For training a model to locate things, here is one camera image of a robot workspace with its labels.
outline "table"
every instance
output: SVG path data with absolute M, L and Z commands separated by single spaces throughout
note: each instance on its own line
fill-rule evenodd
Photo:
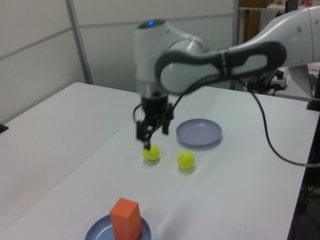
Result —
M 280 98 L 287 98 L 287 99 L 295 99 L 300 101 L 306 101 L 310 102 L 312 100 L 311 96 L 309 96 L 305 90 L 303 90 L 298 83 L 296 83 L 290 75 L 289 68 L 288 67 L 280 67 L 280 71 L 283 71 L 283 76 L 286 77 L 286 88 L 284 90 L 276 91 L 274 96 L 280 97 Z M 264 91 L 263 95 L 269 95 L 272 96 L 274 93 L 274 89 L 271 89 L 269 91 Z
M 121 97 L 128 114 L 139 102 L 131 94 Z M 319 113 L 306 110 L 303 101 L 258 98 L 275 148 L 305 163 Z M 108 106 L 98 98 L 93 102 L 100 104 L 96 108 L 101 111 Z M 126 114 L 115 108 L 110 113 Z M 100 117 L 91 114 L 91 119 Z M 220 124 L 223 140 L 215 147 L 188 148 L 196 166 L 194 172 L 182 172 L 176 158 L 186 147 L 177 142 L 175 129 L 192 118 Z M 139 202 L 153 240 L 287 239 L 305 168 L 283 162 L 271 151 L 260 110 L 249 93 L 203 87 L 184 97 L 169 136 L 157 131 L 151 139 L 161 151 L 155 164 L 143 160 L 133 121 L 121 124 L 116 134 L 7 228 L 0 240 L 84 239 L 119 197 Z
M 0 234 L 114 135 L 136 93 L 74 83 L 0 134 Z

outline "tennis ball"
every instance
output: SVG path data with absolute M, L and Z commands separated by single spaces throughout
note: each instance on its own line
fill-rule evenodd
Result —
M 157 160 L 159 158 L 160 151 L 159 151 L 159 148 L 156 145 L 151 144 L 150 150 L 144 148 L 143 152 L 142 152 L 142 155 L 146 160 L 154 161 L 154 160 Z
M 178 155 L 177 162 L 180 168 L 190 169 L 195 164 L 195 156 L 189 151 L 182 151 Z

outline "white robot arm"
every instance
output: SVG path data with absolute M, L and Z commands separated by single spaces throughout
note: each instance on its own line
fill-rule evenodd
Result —
M 145 112 L 137 122 L 137 138 L 149 149 L 156 129 L 169 133 L 168 94 L 188 94 L 188 87 L 207 76 L 223 81 L 320 62 L 320 6 L 276 17 L 250 41 L 215 51 L 165 20 L 146 21 L 134 33 L 134 57 Z

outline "orange block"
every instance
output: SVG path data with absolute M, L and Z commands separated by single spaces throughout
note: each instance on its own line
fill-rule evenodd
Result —
M 139 204 L 120 197 L 110 211 L 116 240 L 136 240 L 142 232 Z

